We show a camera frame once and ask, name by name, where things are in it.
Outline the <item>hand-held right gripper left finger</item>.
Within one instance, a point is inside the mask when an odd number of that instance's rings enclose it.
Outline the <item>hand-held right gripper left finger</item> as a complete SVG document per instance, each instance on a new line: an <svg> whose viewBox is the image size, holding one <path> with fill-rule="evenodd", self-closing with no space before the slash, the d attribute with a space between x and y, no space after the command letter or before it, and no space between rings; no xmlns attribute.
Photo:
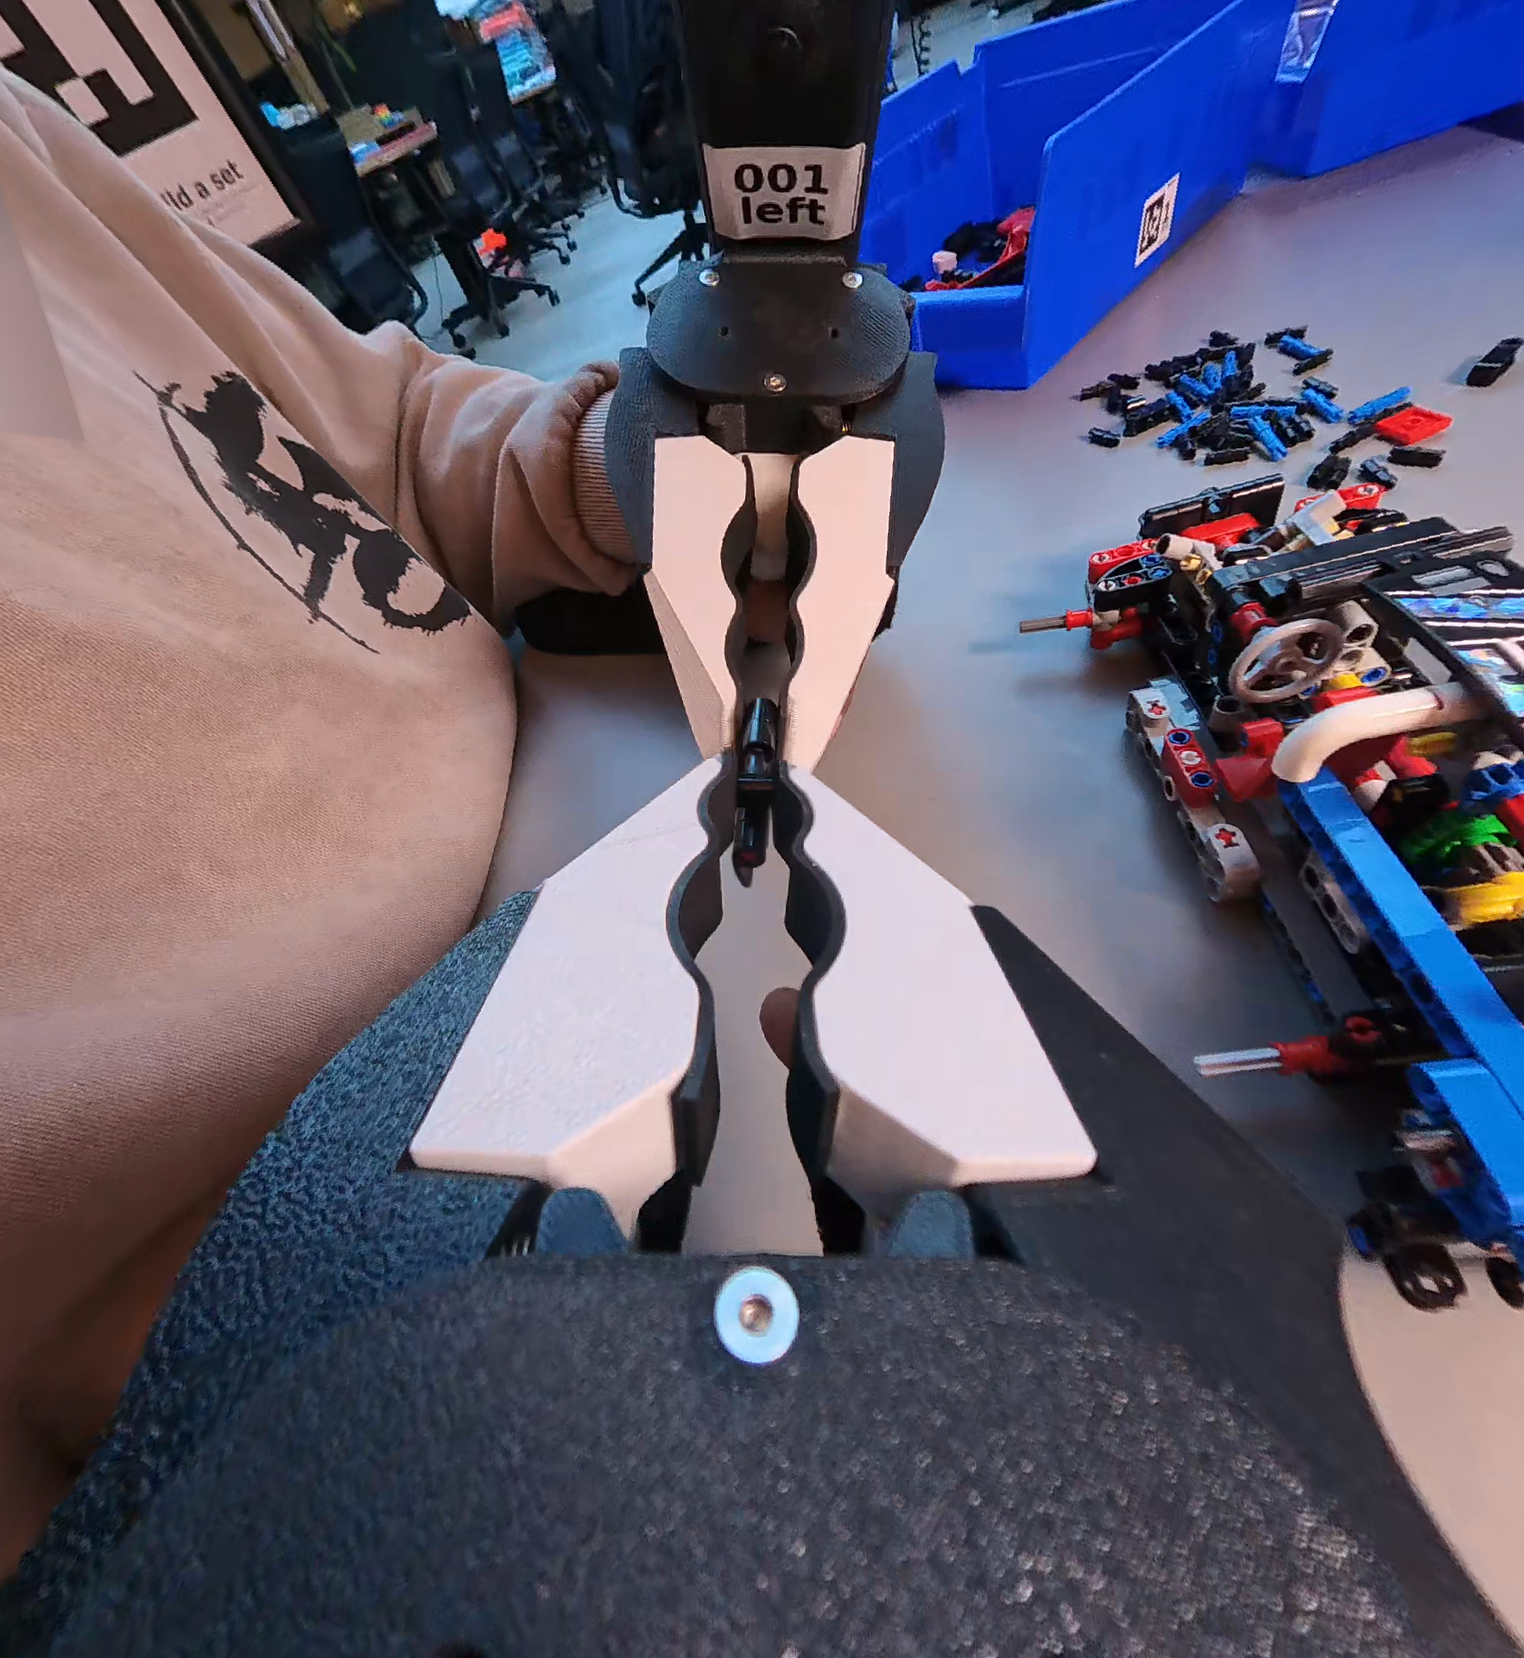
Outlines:
<svg viewBox="0 0 1524 1658"><path fill-rule="evenodd" d="M732 760L707 757L541 888L409 1143L419 1170L590 1190L624 1237L687 1224L718 1125L714 997Z"/></svg>

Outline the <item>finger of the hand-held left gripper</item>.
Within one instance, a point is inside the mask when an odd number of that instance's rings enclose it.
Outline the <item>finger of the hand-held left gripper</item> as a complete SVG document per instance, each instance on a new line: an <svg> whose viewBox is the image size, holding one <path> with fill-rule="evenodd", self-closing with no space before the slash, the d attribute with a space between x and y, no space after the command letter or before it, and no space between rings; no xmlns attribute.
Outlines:
<svg viewBox="0 0 1524 1658"><path fill-rule="evenodd" d="M892 497L892 439L841 436L800 461L769 456L769 557L775 566L786 557L790 507L797 507L797 549L807 554L796 644L769 644L769 692L785 709L780 754L796 770L819 770L894 597Z"/></svg>
<svg viewBox="0 0 1524 1658"><path fill-rule="evenodd" d="M748 622L732 581L756 524L745 456L707 436L657 439L647 598L704 757L735 744Z"/></svg>

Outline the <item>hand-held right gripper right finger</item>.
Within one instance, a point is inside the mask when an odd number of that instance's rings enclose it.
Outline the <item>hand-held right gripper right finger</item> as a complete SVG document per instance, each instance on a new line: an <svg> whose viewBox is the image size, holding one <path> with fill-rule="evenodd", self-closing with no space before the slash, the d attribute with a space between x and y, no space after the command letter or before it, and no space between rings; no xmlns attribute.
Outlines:
<svg viewBox="0 0 1524 1658"><path fill-rule="evenodd" d="M786 766L797 990L786 1118L820 1248L858 1255L931 1190L1090 1176L1100 1150L988 943L988 913L820 777Z"/></svg>

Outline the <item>black lego subassembly red pin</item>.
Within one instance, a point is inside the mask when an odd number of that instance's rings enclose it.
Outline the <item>black lego subassembly red pin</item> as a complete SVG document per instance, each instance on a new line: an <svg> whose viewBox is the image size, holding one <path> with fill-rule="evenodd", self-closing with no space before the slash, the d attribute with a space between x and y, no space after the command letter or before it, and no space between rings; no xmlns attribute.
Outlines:
<svg viewBox="0 0 1524 1658"><path fill-rule="evenodd" d="M775 696L756 696L739 719L732 763L732 874L753 888L773 848L773 817L780 784L785 713Z"/></svg>

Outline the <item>person's left forearm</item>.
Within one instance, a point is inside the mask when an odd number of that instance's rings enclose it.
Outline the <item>person's left forearm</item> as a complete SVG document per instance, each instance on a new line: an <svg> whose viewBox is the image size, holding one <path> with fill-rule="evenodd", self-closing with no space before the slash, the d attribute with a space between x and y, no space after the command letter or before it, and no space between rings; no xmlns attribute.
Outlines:
<svg viewBox="0 0 1524 1658"><path fill-rule="evenodd" d="M419 554L502 629L555 591L640 581L603 480L617 361L538 381L402 323L359 334L272 260L220 239L241 304L228 354Z"/></svg>

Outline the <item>partly built lego car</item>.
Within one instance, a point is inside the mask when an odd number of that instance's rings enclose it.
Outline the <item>partly built lego car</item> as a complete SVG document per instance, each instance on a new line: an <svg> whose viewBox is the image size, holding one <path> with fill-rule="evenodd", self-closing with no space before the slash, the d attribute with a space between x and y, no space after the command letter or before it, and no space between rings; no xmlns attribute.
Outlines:
<svg viewBox="0 0 1524 1658"><path fill-rule="evenodd" d="M1393 512L1393 472L1156 506L1023 632L1138 646L1128 696L1216 903L1257 903L1321 1016L1199 1072L1378 1081L1349 1234L1423 1312L1464 1260L1524 1312L1524 566Z"/></svg>

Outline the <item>black office chair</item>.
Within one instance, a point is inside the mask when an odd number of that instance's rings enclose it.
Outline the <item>black office chair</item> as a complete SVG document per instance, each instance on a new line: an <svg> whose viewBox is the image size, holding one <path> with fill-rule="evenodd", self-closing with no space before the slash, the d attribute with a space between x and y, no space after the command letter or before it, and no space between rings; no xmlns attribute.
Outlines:
<svg viewBox="0 0 1524 1658"><path fill-rule="evenodd" d="M634 304L650 309L660 289L647 285L709 249L677 3L593 3L587 43L620 209L646 222L681 222L680 236L634 282Z"/></svg>
<svg viewBox="0 0 1524 1658"><path fill-rule="evenodd" d="M424 52L428 73L426 114L438 126L441 157L428 162L428 179L441 201L441 252L461 285L461 306L444 319L453 344L463 344L461 323L477 319L492 334L509 337L505 306L519 294L559 304L559 292L531 276L531 252L559 252L556 239L543 236L526 219L526 199L514 194L501 168L487 157L472 117L461 60L453 52Z"/></svg>

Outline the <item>blue plastic bin white label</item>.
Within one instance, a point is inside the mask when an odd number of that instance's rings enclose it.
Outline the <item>blue plastic bin white label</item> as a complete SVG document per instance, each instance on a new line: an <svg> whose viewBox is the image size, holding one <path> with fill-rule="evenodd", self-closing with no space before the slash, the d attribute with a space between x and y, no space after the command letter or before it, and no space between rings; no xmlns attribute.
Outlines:
<svg viewBox="0 0 1524 1658"><path fill-rule="evenodd" d="M1029 245L1034 381L1244 189L1286 12L1226 5L1047 140Z"/></svg>

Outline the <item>pile of blue black pins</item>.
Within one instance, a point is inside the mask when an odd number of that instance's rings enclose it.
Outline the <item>pile of blue black pins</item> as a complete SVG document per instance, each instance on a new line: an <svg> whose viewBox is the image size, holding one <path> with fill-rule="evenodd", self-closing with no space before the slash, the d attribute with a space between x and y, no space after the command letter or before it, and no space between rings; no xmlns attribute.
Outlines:
<svg viewBox="0 0 1524 1658"><path fill-rule="evenodd" d="M1331 361L1335 350L1311 340L1307 323L1264 337L1212 329L1190 353L1081 387L1076 401L1095 409L1084 439L1118 449L1154 436L1156 449L1209 469L1284 462L1314 443L1347 453L1413 405L1410 387L1347 401L1324 374Z"/></svg>

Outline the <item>person's torso beige hoodie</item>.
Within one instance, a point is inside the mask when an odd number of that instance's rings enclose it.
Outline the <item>person's torso beige hoodie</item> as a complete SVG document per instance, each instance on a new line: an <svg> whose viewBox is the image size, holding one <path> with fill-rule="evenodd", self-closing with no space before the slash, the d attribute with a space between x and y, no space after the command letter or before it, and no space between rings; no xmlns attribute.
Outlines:
<svg viewBox="0 0 1524 1658"><path fill-rule="evenodd" d="M81 439L0 435L0 1585L258 1139L477 912L487 612L281 421L217 236L0 69Z"/></svg>

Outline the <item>white sign black code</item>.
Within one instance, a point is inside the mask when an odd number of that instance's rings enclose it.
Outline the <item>white sign black code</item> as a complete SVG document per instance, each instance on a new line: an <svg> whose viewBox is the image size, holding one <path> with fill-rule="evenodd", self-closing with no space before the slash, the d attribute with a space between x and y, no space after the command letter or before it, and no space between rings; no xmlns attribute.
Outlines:
<svg viewBox="0 0 1524 1658"><path fill-rule="evenodd" d="M0 3L0 69L77 117L182 215L262 252L312 228L190 3Z"/></svg>

